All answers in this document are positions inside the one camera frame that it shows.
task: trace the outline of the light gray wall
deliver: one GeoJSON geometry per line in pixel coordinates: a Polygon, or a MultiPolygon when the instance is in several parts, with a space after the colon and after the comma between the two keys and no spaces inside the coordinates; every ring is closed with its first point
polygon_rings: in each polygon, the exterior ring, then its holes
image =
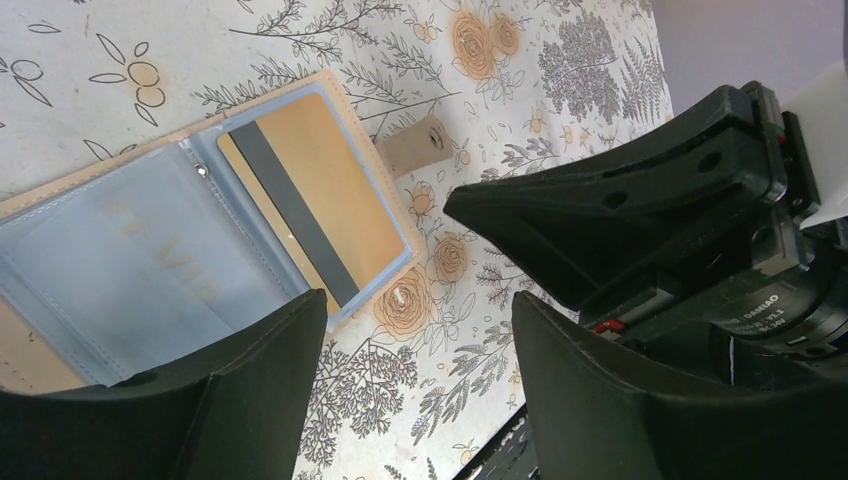
{"type": "Polygon", "coordinates": [[[786,101],[843,58],[845,0],[651,0],[675,113],[759,80],[786,101]]]}

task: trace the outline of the floral paper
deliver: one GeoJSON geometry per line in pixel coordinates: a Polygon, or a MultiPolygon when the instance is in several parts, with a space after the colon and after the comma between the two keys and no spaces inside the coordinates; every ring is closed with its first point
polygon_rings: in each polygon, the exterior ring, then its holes
{"type": "Polygon", "coordinates": [[[524,402],[513,293],[547,295],[447,196],[671,114],[648,0],[29,0],[0,20],[0,198],[322,68],[375,140],[444,122],[454,158],[397,182],[427,259],[326,339],[300,480],[453,478],[524,402]]]}

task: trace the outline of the gold card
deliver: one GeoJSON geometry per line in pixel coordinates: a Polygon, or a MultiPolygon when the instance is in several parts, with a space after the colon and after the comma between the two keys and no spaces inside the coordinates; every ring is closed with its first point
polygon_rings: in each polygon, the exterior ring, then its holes
{"type": "Polygon", "coordinates": [[[405,244],[330,106],[306,95],[218,146],[274,233],[335,313],[405,244]]]}

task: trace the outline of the metal rivet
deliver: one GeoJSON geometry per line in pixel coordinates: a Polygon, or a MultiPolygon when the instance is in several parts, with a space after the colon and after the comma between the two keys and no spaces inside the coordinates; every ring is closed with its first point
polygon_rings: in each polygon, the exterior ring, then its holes
{"type": "Polygon", "coordinates": [[[430,129],[430,143],[439,150],[445,148],[445,142],[442,140],[442,135],[435,128],[430,129]]]}
{"type": "Polygon", "coordinates": [[[195,163],[194,169],[197,170],[197,173],[200,174],[201,177],[206,178],[209,176],[209,169],[206,168],[206,165],[202,163],[195,163]]]}

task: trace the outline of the black plastic part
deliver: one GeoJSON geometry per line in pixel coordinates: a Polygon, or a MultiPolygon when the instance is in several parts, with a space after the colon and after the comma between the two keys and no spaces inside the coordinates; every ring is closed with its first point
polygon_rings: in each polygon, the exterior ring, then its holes
{"type": "Polygon", "coordinates": [[[754,392],[705,381],[528,292],[512,321],[543,480],[845,478],[845,384],[754,392]]]}
{"type": "Polygon", "coordinates": [[[456,474],[454,480],[539,480],[533,432],[527,405],[521,406],[503,428],[456,474]]]}
{"type": "Polygon", "coordinates": [[[752,390],[779,391],[831,381],[763,347],[735,341],[733,384],[752,390]]]}
{"type": "Polygon", "coordinates": [[[655,362],[705,380],[731,384],[730,336],[714,325],[694,322],[642,345],[634,351],[655,362]]]}
{"type": "Polygon", "coordinates": [[[769,153],[777,139],[765,132],[755,96],[725,86],[591,160],[459,187],[445,212],[571,309],[605,314],[618,307],[614,292],[646,274],[685,295],[723,278],[706,271],[721,252],[706,258],[705,246],[785,193],[769,153]]]}
{"type": "Polygon", "coordinates": [[[787,174],[797,179],[790,183],[786,192],[790,212],[793,216],[806,218],[819,210],[821,197],[819,197],[813,168],[807,156],[807,145],[804,143],[798,115],[783,112],[783,123],[786,128],[783,165],[787,174]]]}
{"type": "Polygon", "coordinates": [[[0,478],[291,478],[326,322],[313,290],[112,388],[0,392],[0,478]]]}

